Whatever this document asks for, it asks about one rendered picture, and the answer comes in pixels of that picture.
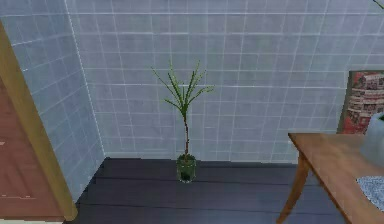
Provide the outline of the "brown wooden dining table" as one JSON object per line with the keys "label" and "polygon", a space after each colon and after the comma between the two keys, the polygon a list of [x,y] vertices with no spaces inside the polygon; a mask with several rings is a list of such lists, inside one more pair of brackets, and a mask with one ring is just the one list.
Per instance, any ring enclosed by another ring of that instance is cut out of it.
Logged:
{"label": "brown wooden dining table", "polygon": [[289,133],[296,147],[298,165],[291,192],[276,224],[290,215],[302,194],[309,171],[316,176],[347,224],[384,224],[384,212],[360,189],[357,179],[384,176],[384,167],[369,162],[359,151],[359,134]]}

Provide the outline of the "grey woven place mat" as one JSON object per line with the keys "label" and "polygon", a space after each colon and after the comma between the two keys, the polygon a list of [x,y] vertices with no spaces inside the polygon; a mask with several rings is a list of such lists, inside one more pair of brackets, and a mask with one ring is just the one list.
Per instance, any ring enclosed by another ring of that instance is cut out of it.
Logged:
{"label": "grey woven place mat", "polygon": [[356,179],[366,198],[384,212],[384,176],[363,176]]}

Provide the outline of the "red framed wall picture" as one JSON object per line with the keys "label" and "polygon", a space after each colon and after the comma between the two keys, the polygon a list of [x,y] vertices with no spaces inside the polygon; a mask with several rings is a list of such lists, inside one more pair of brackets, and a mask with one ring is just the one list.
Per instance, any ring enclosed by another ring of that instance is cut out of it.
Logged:
{"label": "red framed wall picture", "polygon": [[384,112],[384,70],[350,71],[338,134],[365,134],[376,113]]}

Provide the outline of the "green potted house plant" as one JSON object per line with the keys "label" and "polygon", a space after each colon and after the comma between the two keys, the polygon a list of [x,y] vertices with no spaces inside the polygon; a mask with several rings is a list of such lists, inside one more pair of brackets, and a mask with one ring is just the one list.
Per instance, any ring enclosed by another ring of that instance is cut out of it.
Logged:
{"label": "green potted house plant", "polygon": [[177,179],[185,184],[191,183],[196,178],[197,159],[190,153],[190,136],[188,125],[188,111],[194,100],[203,93],[214,91],[214,85],[199,87],[199,83],[207,75],[207,71],[200,71],[200,62],[197,62],[192,70],[188,83],[181,81],[175,73],[172,62],[169,62],[168,80],[165,81],[160,74],[152,68],[153,74],[165,86],[172,99],[165,98],[164,101],[173,106],[181,115],[184,127],[184,151],[176,159]]}

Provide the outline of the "brown wooden room door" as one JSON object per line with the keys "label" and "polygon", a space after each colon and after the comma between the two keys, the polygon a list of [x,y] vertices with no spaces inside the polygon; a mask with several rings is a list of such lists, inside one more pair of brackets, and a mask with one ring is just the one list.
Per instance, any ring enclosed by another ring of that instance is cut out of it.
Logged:
{"label": "brown wooden room door", "polygon": [[4,25],[0,22],[0,219],[78,215]]}

